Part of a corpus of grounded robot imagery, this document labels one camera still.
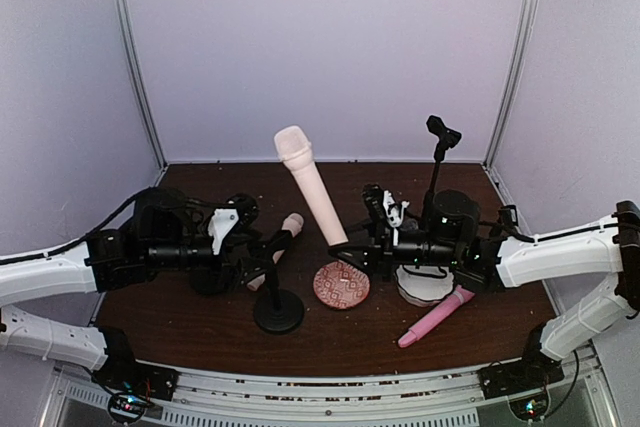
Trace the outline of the black mic stand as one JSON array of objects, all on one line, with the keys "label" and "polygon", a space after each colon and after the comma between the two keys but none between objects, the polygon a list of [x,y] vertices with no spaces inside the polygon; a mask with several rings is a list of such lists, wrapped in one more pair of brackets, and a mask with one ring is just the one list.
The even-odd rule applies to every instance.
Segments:
[{"label": "black mic stand", "polygon": [[487,236],[481,239],[482,246],[497,245],[509,239],[518,240],[520,238],[515,205],[502,206],[498,209],[495,220],[481,220],[479,225],[488,228]]},{"label": "black mic stand", "polygon": [[438,138],[433,158],[434,166],[431,174],[429,187],[423,198],[423,208],[420,217],[420,226],[426,228],[431,215],[433,199],[435,196],[436,184],[439,176],[441,164],[443,163],[446,152],[458,145],[462,138],[462,134],[454,129],[448,128],[441,117],[430,115],[426,120],[427,130]]},{"label": "black mic stand", "polygon": [[238,274],[233,269],[201,269],[189,273],[189,285],[199,295],[215,296],[232,291]]},{"label": "black mic stand", "polygon": [[[277,232],[267,241],[275,243]],[[256,325],[271,335],[285,335],[296,330],[304,319],[304,304],[294,292],[280,287],[277,265],[267,273],[264,286],[266,292],[260,295],[253,308]]]}]

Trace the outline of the cream microphone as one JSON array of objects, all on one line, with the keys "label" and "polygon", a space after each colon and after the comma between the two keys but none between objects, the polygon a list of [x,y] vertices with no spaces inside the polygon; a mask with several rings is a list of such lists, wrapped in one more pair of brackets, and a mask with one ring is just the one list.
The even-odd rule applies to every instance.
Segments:
[{"label": "cream microphone", "polygon": [[271,264],[265,271],[247,283],[247,288],[256,292],[265,283],[267,273],[271,271],[279,262],[286,250],[289,249],[293,239],[298,236],[304,226],[304,218],[299,213],[289,214],[282,222],[280,230],[275,237],[274,252],[270,255]]},{"label": "cream microphone", "polygon": [[280,161],[292,174],[327,244],[346,243],[348,237],[317,169],[312,144],[297,125],[274,135]]}]

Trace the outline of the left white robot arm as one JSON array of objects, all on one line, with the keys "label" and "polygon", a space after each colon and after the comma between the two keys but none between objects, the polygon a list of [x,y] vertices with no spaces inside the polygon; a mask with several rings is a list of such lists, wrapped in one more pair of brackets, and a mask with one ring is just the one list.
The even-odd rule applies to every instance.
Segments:
[{"label": "left white robot arm", "polygon": [[279,241],[264,242],[252,224],[254,198],[207,202],[151,187],[123,202],[97,227],[66,244],[1,259],[1,347],[92,372],[134,370],[126,335],[34,316],[18,303],[60,294],[104,293],[185,271],[203,295],[226,293],[273,267]]}]

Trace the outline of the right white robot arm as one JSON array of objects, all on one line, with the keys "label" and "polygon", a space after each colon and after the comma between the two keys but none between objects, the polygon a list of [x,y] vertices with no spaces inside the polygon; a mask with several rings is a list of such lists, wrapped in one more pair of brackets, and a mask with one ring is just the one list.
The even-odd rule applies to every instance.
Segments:
[{"label": "right white robot arm", "polygon": [[463,289],[503,291],[543,279],[602,272],[604,280],[564,314],[534,329],[524,357],[559,362],[639,309],[639,208],[621,201],[613,214],[584,226],[524,236],[517,212],[504,207],[487,238],[481,209],[466,194],[444,190],[425,198],[418,228],[393,225],[395,208],[371,185],[363,194],[371,217],[365,244],[330,247],[332,257],[389,276],[399,266],[443,267]]}]

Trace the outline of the red patterned dish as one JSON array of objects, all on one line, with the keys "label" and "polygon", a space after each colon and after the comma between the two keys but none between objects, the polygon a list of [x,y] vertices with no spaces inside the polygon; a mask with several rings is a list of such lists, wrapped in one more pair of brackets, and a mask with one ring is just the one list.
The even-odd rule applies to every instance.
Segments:
[{"label": "red patterned dish", "polygon": [[361,304],[368,297],[370,286],[365,273],[342,261],[324,265],[313,279],[317,299],[334,310],[349,310]]}]

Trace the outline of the black crumpled object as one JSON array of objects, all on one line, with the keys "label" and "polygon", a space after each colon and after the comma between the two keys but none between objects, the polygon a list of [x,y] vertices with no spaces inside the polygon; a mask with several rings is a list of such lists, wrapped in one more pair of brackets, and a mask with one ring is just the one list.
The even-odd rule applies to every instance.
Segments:
[{"label": "black crumpled object", "polygon": [[415,219],[409,218],[403,221],[401,230],[404,232],[414,232],[420,229],[419,222]]}]

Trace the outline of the white scalloped bowl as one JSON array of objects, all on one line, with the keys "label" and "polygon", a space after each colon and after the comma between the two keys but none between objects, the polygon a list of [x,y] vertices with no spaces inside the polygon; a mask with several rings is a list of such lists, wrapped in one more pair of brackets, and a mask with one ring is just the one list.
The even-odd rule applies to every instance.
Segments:
[{"label": "white scalloped bowl", "polygon": [[448,269],[400,266],[395,271],[397,290],[409,304],[431,307],[443,301],[454,289],[454,276]]}]

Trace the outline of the pink microphone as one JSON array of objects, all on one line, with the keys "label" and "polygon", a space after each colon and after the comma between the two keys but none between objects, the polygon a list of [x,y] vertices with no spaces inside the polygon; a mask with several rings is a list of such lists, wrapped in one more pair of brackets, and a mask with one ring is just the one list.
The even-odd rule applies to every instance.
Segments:
[{"label": "pink microphone", "polygon": [[397,345],[400,348],[407,348],[418,342],[474,297],[475,293],[457,286],[443,301],[410,326],[398,339]]}]

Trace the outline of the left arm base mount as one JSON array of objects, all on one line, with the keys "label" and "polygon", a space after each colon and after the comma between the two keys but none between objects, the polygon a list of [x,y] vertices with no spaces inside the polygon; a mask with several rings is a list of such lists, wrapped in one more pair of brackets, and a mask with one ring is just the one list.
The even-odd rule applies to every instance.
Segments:
[{"label": "left arm base mount", "polygon": [[100,370],[86,372],[107,393],[106,411],[119,425],[141,420],[158,401],[171,401],[179,379],[175,369],[139,362],[105,364]]}]

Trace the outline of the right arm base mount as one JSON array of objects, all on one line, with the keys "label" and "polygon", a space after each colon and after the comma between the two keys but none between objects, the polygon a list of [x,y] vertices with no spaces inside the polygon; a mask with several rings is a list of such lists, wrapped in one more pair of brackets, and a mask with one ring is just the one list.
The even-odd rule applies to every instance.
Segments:
[{"label": "right arm base mount", "polygon": [[562,381],[564,371],[557,363],[545,364],[524,359],[493,362],[478,372],[486,400],[505,398],[511,414],[525,422],[541,421],[551,411],[549,387]]}]

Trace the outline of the front aluminium rail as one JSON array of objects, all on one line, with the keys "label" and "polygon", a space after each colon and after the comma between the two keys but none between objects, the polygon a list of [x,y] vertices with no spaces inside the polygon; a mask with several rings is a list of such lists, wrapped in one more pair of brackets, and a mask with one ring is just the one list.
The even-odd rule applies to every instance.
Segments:
[{"label": "front aluminium rail", "polygon": [[489,398],[476,366],[364,377],[270,377],[182,368],[171,400],[140,426],[617,426],[619,416],[591,345],[564,361],[548,387]]}]

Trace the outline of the left aluminium frame post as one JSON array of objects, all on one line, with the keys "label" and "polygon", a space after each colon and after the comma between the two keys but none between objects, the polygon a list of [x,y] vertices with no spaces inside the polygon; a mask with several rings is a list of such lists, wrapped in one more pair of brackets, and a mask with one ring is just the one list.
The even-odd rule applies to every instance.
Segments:
[{"label": "left aluminium frame post", "polygon": [[136,106],[141,116],[143,128],[151,147],[155,163],[160,170],[168,166],[163,152],[157,127],[155,125],[148,100],[143,73],[136,49],[134,31],[127,0],[113,0],[118,19],[120,35],[124,47],[128,75],[131,82]]}]

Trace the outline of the aluminium frame post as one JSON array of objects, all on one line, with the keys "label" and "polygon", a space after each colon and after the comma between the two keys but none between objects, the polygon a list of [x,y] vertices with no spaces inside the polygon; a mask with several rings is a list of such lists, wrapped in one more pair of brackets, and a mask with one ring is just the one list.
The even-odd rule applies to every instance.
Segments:
[{"label": "aluminium frame post", "polygon": [[507,124],[514,106],[519,82],[524,69],[526,52],[533,32],[539,0],[521,0],[516,37],[511,60],[507,71],[504,89],[498,109],[498,115],[483,165],[491,170],[498,157],[499,149],[506,133]]},{"label": "aluminium frame post", "polygon": [[124,47],[128,75],[131,82],[136,106],[141,116],[143,128],[151,147],[155,163],[160,170],[168,166],[163,152],[157,127],[155,125],[148,100],[143,73],[136,49],[134,31],[127,0],[113,0],[118,19],[120,35]]}]

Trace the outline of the right aluminium frame post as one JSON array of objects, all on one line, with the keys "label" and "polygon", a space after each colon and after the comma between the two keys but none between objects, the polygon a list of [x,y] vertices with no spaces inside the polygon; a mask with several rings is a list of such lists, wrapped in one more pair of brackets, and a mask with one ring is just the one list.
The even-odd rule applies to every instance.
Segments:
[{"label": "right aluminium frame post", "polygon": [[507,71],[504,89],[498,109],[498,115],[483,165],[491,170],[498,157],[499,149],[506,133],[507,124],[514,106],[519,82],[524,69],[526,52],[533,32],[539,0],[521,0],[516,37],[511,60]]}]

